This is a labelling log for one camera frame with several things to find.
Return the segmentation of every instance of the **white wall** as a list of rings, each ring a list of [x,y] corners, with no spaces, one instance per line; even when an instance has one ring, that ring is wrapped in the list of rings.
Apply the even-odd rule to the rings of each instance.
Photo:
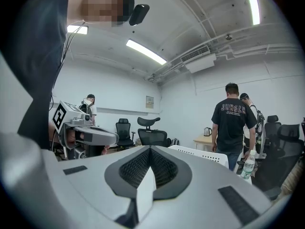
[[[160,129],[194,148],[203,128],[212,127],[214,108],[226,98],[229,82],[249,94],[265,117],[278,115],[282,124],[298,124],[305,117],[304,59],[296,53],[255,55],[219,60],[212,68],[185,73],[162,86]]]
[[[109,131],[116,131],[119,118],[127,118],[131,131],[142,128],[137,118],[159,117],[160,91],[157,85],[120,70],[87,61],[66,61],[56,81],[54,102],[60,100],[80,105],[88,94],[95,95],[98,114],[96,124]],[[147,109],[146,96],[154,97],[154,109]],[[50,110],[49,119],[57,105]],[[158,129],[157,122],[153,128]]]

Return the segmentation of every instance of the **black cap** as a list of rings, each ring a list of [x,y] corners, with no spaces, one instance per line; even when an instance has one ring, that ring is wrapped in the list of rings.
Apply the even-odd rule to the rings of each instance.
[[[249,98],[248,94],[243,93],[243,94],[240,94],[239,99],[244,99],[244,98],[246,98],[246,97]]]

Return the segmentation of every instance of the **black hair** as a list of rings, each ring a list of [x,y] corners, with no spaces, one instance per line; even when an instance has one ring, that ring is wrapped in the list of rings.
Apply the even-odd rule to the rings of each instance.
[[[134,0],[123,0],[123,15],[117,17],[117,24],[126,22],[133,13]]]
[[[227,86],[225,86],[225,91],[229,94],[236,94],[239,95],[238,92],[238,85],[235,83],[229,83]]]
[[[93,98],[94,100],[93,100],[93,104],[95,104],[95,96],[93,95],[93,94],[89,94],[88,96],[87,96],[87,98]]]

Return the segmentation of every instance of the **man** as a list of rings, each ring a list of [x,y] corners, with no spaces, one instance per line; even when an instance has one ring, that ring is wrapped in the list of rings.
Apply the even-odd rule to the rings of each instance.
[[[254,148],[256,119],[250,107],[238,99],[237,84],[229,83],[225,91],[227,99],[216,105],[212,116],[212,151],[227,155],[229,169],[233,171],[243,148],[244,125],[250,132],[250,148],[244,157],[247,158]]]
[[[255,119],[256,119],[256,123],[257,123],[257,110],[255,105],[252,103],[252,101],[249,98],[249,95],[246,93],[243,93],[240,95],[239,97],[240,100],[242,100],[243,103],[245,103],[246,105],[248,105],[250,107],[250,109],[252,110]],[[250,146],[250,132],[249,129],[247,127],[247,125],[244,126],[244,155],[247,151],[249,151],[249,146]]]
[[[134,0],[27,0],[1,42],[3,56],[24,89],[33,98],[18,134],[49,149],[54,126],[48,125],[51,91],[60,72],[67,25],[128,20]]]
[[[90,107],[91,109],[91,120],[93,125],[95,125],[95,116],[97,115],[97,109],[95,105],[95,96],[93,94],[89,94],[87,99],[84,102]]]

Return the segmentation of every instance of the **white device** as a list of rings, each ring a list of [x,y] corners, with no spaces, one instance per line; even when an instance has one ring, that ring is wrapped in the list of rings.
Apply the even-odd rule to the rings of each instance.
[[[65,157],[68,158],[67,149],[74,149],[74,158],[85,157],[85,150],[82,144],[89,146],[113,145],[119,141],[116,133],[108,132],[99,127],[95,127],[90,120],[90,115],[78,109],[73,104],[60,101],[52,118],[58,139],[63,146]],[[75,131],[75,143],[67,142],[67,131]]]

